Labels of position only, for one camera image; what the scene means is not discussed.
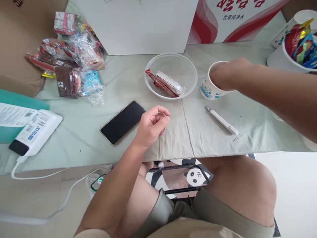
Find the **white cable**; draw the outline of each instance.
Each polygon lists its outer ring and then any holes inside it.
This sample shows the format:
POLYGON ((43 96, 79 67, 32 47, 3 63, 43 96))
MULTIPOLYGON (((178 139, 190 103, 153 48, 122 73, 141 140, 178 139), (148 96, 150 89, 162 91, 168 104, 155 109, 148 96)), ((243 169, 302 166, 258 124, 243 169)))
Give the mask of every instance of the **white cable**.
POLYGON ((15 176, 16 169, 18 168, 19 164, 22 164, 26 159, 27 159, 27 157, 23 157, 23 156, 20 156, 20 157, 17 159, 17 163, 16 163, 16 165, 14 166, 14 168, 13 168, 13 170, 12 170, 12 172, 11 172, 11 178, 17 179, 17 180, 28 180, 28 179, 39 179, 39 178, 40 178, 40 179, 43 179, 43 178, 47 178, 47 177, 50 177, 50 176, 52 176, 52 175, 58 174, 59 172, 62 172, 62 171, 64 171, 64 170, 67 169, 67 168, 65 168, 65 169, 62 169, 62 170, 60 170, 60 171, 58 171, 58 172, 55 172, 55 173, 53 173, 53 174, 46 175, 46 176, 42 176, 42 177, 31 177, 31 178, 19 178, 19 177, 16 177, 16 176, 15 176))
POLYGON ((54 217, 56 214, 60 213, 61 211, 64 210, 69 196, 72 192, 72 189, 74 188, 74 186, 76 184, 78 184, 80 181, 84 180, 87 176, 91 175, 92 173, 96 172, 98 169, 92 171, 90 174, 86 175, 85 177, 81 178, 80 180, 76 181, 69 189, 69 192, 66 196, 66 199, 63 203, 63 205, 59 208, 59 210, 57 210, 56 212, 54 212, 52 215, 50 215, 47 218, 31 218, 31 217, 22 217, 22 216, 18 216, 18 215, 14 215, 14 214, 9 214, 7 212, 0 212, 0 221, 2 222, 10 222, 10 223, 16 223, 16 224, 27 224, 27 225, 43 225, 45 223, 47 223, 52 217, 54 217))

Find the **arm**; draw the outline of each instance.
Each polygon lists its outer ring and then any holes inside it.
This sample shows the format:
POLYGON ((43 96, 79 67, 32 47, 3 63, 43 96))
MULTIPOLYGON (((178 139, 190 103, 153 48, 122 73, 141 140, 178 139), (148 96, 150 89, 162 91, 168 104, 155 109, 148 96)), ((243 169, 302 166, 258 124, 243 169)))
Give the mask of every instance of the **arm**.
POLYGON ((239 58, 220 65, 211 77, 218 87, 238 90, 317 142, 316 75, 284 72, 239 58))
POLYGON ((90 202, 76 231, 105 230, 114 237, 131 196, 144 153, 169 122, 170 113, 162 106, 155 106, 142 115, 135 139, 114 169, 102 181, 90 202))

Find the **clear plastic bowl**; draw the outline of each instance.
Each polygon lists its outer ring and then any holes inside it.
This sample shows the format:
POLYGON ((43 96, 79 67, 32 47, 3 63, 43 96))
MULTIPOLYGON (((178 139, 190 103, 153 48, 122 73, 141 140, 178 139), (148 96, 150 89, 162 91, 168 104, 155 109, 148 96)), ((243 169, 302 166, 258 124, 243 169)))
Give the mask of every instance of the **clear plastic bowl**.
POLYGON ((144 73, 145 83, 148 88, 164 101, 178 100, 188 96, 197 84, 198 75, 194 64, 179 54, 165 53, 157 55, 146 65, 145 70, 148 69, 154 75, 158 71, 163 72, 187 89, 184 95, 178 98, 170 98, 165 91, 156 87, 153 84, 153 80, 144 73))

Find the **tile floor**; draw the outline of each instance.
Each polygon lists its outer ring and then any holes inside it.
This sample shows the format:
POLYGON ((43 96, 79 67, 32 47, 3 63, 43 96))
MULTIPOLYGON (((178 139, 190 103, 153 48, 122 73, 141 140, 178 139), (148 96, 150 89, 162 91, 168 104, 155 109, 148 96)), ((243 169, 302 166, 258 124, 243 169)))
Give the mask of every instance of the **tile floor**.
MULTIPOLYGON (((283 238, 317 237, 317 153, 272 152, 256 159, 273 173, 278 189, 275 218, 283 238)), ((12 181, 0 176, 0 210, 22 216, 46 217, 63 203, 70 186, 96 167, 71 168, 55 176, 12 181)), ((50 171, 27 172, 20 176, 41 176, 50 171)), ((85 182, 80 182, 60 214, 42 226, 0 222, 2 238, 72 237, 89 203, 85 182)))

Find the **pile of snacks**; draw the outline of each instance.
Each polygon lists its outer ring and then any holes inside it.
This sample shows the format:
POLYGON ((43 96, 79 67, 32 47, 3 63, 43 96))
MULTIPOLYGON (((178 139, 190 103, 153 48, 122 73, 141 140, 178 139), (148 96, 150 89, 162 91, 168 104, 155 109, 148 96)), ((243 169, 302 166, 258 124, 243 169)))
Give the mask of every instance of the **pile of snacks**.
POLYGON ((310 31, 310 19, 302 25, 295 25, 285 36, 285 49, 287 54, 300 65, 317 68, 317 42, 314 41, 310 31))
POLYGON ((75 14, 56 12, 54 31, 58 39, 42 40, 37 53, 25 56, 44 70, 42 76, 56 79, 60 97, 84 97, 103 104, 103 89, 96 70, 104 69, 102 45, 87 24, 75 14))
POLYGON ((184 95, 187 90, 161 71, 158 71, 156 75, 153 75, 148 69, 145 71, 145 73, 147 73, 154 81, 154 85, 156 87, 164 90, 171 98, 178 98, 179 96, 184 95))

